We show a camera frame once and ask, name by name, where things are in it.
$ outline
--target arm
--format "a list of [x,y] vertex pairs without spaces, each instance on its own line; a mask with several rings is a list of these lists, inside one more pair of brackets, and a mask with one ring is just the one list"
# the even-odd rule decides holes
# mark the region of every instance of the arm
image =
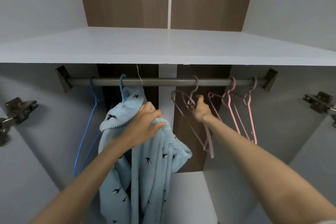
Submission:
[[192,111],[236,159],[273,223],[313,224],[336,220],[336,208],[325,197],[282,161],[214,117],[203,96],[199,96]]
[[155,110],[150,102],[140,107],[124,133],[111,140],[90,165],[73,180],[73,183],[60,192],[31,221],[31,224],[80,223],[90,202],[119,157],[127,150],[153,137],[165,126],[165,123],[152,126],[153,120],[157,117],[162,117],[161,111]]

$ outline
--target white shelf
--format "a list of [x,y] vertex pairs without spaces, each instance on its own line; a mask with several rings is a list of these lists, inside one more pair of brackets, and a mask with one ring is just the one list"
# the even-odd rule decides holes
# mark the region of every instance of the white shelf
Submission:
[[2,63],[336,66],[336,52],[241,32],[86,27],[0,45]]

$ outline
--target forearm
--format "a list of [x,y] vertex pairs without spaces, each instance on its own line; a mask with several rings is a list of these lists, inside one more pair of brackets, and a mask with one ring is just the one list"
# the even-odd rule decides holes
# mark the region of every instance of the forearm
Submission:
[[273,223],[336,219],[335,207],[282,161],[212,115],[204,123],[233,155]]
[[109,142],[90,165],[73,180],[73,183],[58,194],[31,223],[80,223],[109,171],[118,158],[128,150],[126,144],[123,138]]

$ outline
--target light blue garment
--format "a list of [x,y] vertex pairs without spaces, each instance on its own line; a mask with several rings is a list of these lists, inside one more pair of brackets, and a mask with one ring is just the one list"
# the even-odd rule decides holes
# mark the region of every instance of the light blue garment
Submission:
[[[126,86],[122,94],[123,102],[111,109],[100,125],[103,135],[98,153],[124,131],[141,105],[147,102],[141,86]],[[132,168],[122,156],[100,187],[100,211],[107,224],[163,222],[170,174],[177,172],[192,153],[176,138],[167,120],[157,118],[153,123],[159,122],[166,126],[149,141],[132,149]],[[130,183],[131,200],[125,192]]]

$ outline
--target person's right arm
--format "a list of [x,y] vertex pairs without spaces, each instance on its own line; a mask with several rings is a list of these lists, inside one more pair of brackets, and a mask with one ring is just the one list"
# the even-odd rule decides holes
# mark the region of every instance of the person's right arm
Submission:
[[267,216],[275,224],[336,220],[336,208],[285,163],[247,140],[211,114],[198,96],[193,114],[233,155]]

